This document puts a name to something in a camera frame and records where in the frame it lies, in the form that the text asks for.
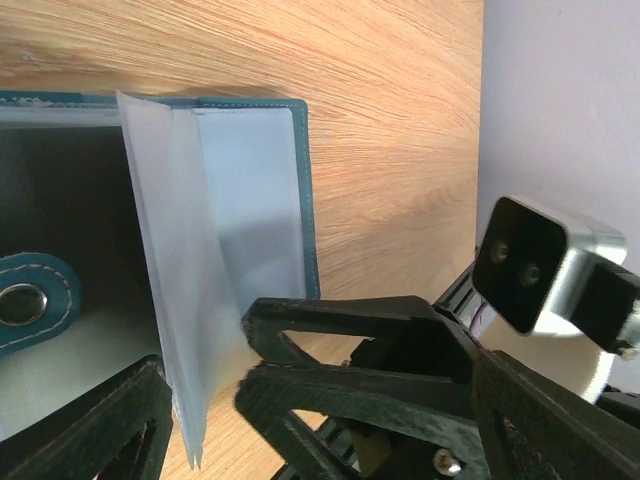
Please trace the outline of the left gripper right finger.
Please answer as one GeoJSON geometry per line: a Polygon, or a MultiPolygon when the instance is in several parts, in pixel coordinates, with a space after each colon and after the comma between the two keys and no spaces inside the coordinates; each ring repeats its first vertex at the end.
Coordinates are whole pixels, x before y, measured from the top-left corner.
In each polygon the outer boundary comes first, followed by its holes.
{"type": "Polygon", "coordinates": [[[495,479],[540,479],[543,461],[562,479],[639,476],[639,397],[609,391],[591,404],[504,352],[483,351],[472,400],[495,479]]]}

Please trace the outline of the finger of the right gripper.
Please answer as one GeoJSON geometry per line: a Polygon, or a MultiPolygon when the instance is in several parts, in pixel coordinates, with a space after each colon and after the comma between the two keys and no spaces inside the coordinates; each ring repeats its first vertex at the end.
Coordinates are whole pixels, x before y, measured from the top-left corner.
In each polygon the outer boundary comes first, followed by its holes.
{"type": "Polygon", "coordinates": [[[448,310],[417,296],[357,300],[260,298],[242,319],[251,348],[269,363],[313,363],[291,332],[361,337],[351,365],[466,384],[477,343],[448,310]]]}
{"type": "Polygon", "coordinates": [[[353,420],[423,440],[480,476],[480,436],[469,386],[442,377],[324,364],[261,364],[239,384],[235,408],[303,479],[357,479],[297,411],[353,420]]]}

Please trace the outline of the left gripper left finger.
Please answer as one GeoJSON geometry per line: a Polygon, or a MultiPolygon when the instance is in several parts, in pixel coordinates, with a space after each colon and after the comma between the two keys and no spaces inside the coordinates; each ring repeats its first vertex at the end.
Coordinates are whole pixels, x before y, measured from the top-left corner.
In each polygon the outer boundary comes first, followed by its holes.
{"type": "Polygon", "coordinates": [[[172,421],[162,360],[147,356],[1,442],[3,479],[157,479],[172,421]]]}

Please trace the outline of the teal leather card holder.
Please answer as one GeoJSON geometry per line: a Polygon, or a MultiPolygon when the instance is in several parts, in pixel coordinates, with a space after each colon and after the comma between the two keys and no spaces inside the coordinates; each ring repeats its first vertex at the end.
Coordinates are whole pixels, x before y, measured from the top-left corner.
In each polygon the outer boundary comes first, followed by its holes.
{"type": "Polygon", "coordinates": [[[1,94],[1,435],[158,353],[188,463],[260,297],[316,299],[300,99],[1,94]]]}

